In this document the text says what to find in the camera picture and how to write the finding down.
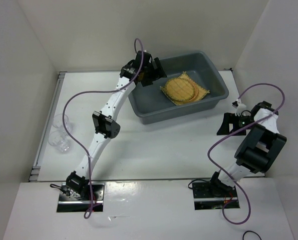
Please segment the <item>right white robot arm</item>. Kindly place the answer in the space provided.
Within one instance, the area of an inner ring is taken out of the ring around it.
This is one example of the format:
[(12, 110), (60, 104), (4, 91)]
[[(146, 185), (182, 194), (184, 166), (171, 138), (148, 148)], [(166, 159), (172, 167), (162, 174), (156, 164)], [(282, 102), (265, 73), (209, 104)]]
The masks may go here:
[(226, 112), (217, 135), (233, 134), (245, 139), (234, 155), (236, 162), (226, 170), (231, 176), (222, 171), (213, 174), (208, 191), (214, 197), (229, 194), (235, 181), (249, 174), (266, 173), (287, 142), (277, 129), (278, 112), (274, 112), (270, 103), (259, 102), (252, 110), (237, 101), (233, 105), (242, 106), (242, 111), (238, 115)]

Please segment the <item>round bamboo tray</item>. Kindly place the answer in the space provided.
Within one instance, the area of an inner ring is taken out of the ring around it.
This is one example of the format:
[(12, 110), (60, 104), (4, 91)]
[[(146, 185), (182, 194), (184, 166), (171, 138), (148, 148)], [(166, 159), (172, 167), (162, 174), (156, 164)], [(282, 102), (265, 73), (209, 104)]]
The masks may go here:
[(185, 102), (192, 99), (195, 95), (195, 86), (187, 79), (173, 78), (164, 86), (167, 95), (179, 102)]

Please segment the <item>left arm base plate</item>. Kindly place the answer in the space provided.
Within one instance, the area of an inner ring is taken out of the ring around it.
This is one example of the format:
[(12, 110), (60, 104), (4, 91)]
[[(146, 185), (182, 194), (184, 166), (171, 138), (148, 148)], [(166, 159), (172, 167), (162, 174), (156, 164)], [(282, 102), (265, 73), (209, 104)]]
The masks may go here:
[[(58, 213), (82, 213), (91, 206), (91, 197), (89, 194), (80, 196), (72, 190), (68, 190), (65, 183), (54, 184), (54, 188), (60, 189), (57, 212)], [(105, 184), (101, 182), (92, 183), (94, 206), (93, 212), (102, 212), (104, 207)]]

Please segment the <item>round orange woven tray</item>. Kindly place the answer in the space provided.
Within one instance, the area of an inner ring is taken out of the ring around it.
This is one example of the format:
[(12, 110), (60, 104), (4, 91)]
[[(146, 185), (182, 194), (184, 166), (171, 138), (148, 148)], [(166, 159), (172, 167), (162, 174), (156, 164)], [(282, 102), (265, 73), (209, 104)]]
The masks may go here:
[(188, 100), (188, 102), (194, 102), (196, 101), (198, 95), (199, 95), (199, 87), (197, 86), (196, 83), (193, 83), (193, 86), (194, 86), (194, 95), (191, 99)]

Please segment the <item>rectangular woven bamboo mat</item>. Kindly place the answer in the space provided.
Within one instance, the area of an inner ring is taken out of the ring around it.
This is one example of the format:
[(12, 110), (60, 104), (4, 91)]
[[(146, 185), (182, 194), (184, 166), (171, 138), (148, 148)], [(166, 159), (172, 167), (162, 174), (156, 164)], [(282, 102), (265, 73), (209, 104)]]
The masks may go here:
[[(175, 77), (175, 78), (183, 78), (183, 79), (186, 79), (186, 80), (189, 80), (192, 84), (193, 83), (196, 83), (191, 77), (189, 77), (189, 75), (187, 74), (187, 72), (183, 72), (180, 76), (178, 77)], [(173, 100), (171, 99), (167, 93), (166, 93), (166, 90), (165, 90), (165, 87), (164, 86), (161, 86), (160, 89), (161, 91), (164, 93), (164, 95), (172, 102), (174, 103), (176, 106), (180, 106), (180, 105), (184, 105), (184, 104), (190, 104), (190, 103), (194, 103), (194, 102), (197, 102), (197, 101), (200, 101), (202, 100), (203, 98), (205, 98), (209, 93), (210, 91), (209, 90), (206, 90), (205, 88), (201, 87), (199, 84), (197, 84), (197, 86), (199, 87), (199, 95), (196, 99), (196, 101), (193, 101), (193, 102), (188, 102), (188, 101), (176, 101), (176, 100)]]

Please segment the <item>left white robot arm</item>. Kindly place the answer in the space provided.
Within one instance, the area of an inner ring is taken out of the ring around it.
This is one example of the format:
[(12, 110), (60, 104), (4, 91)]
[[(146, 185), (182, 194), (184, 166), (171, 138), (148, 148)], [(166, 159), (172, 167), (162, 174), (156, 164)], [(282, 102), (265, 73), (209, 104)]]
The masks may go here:
[(111, 94), (108, 101), (101, 110), (92, 113), (95, 133), (89, 148), (82, 147), (86, 155), (66, 179), (66, 188), (74, 198), (82, 200), (94, 196), (91, 184), (92, 171), (106, 145), (120, 132), (121, 127), (116, 120), (129, 94), (138, 83), (146, 87), (165, 77), (167, 75), (160, 59), (153, 58), (145, 51), (138, 51), (136, 58), (121, 68), (116, 88), (107, 91)]

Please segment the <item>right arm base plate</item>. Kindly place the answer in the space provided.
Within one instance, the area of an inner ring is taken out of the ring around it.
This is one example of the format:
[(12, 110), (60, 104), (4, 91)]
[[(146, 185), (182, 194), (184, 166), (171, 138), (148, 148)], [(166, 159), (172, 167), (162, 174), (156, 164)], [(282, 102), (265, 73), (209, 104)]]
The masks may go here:
[(240, 208), (236, 189), (229, 192), (214, 188), (209, 181), (194, 179), (188, 184), (192, 190), (195, 210), (218, 210)]

